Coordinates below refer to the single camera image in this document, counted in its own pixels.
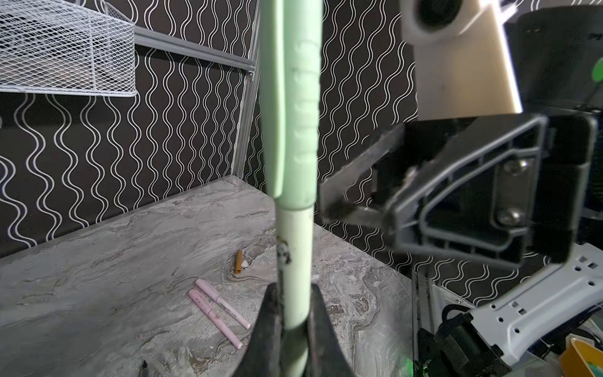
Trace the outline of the green pen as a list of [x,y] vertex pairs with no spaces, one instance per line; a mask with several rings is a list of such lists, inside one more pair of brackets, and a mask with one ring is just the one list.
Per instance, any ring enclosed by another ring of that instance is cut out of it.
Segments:
[[278,304],[282,321],[280,373],[302,376],[309,353],[313,209],[276,208]]

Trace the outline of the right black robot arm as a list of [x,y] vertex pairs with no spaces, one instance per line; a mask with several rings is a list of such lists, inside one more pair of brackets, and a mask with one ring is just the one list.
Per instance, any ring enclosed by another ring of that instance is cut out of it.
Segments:
[[516,15],[504,1],[403,1],[419,118],[386,128],[319,187],[324,221],[394,251],[515,269],[491,303],[416,329],[416,374],[503,376],[602,300],[602,9]]

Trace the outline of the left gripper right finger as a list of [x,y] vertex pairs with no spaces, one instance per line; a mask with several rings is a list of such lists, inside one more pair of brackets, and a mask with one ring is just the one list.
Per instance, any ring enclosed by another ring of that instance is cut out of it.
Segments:
[[355,376],[341,350],[323,295],[317,284],[311,284],[307,335],[309,353],[306,362],[306,376]]

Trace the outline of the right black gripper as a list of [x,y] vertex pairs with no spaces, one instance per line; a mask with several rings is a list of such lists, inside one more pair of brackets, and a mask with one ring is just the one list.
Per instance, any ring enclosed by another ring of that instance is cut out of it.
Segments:
[[593,116],[399,123],[319,185],[323,221],[383,232],[396,252],[495,266],[564,263],[595,150]]

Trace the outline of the white pink pen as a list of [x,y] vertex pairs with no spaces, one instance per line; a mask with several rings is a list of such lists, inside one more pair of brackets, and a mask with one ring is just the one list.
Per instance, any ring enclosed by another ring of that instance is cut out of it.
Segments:
[[226,311],[226,313],[229,314],[230,317],[235,319],[241,326],[243,326],[245,329],[251,328],[251,323],[234,307],[232,307],[215,288],[213,288],[209,283],[207,283],[207,281],[203,279],[197,279],[195,285],[213,302],[221,306],[221,308],[224,309],[224,311]]

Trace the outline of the green pen cap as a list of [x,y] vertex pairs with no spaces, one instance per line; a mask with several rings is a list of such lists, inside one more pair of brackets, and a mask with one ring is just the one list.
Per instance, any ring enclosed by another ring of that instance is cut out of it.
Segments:
[[305,210],[317,191],[321,1],[262,1],[260,99],[266,191]]

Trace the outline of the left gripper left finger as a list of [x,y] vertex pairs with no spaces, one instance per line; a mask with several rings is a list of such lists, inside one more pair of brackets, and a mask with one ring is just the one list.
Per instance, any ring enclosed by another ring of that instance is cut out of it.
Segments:
[[279,376],[282,320],[277,283],[271,283],[258,313],[247,350],[234,377]]

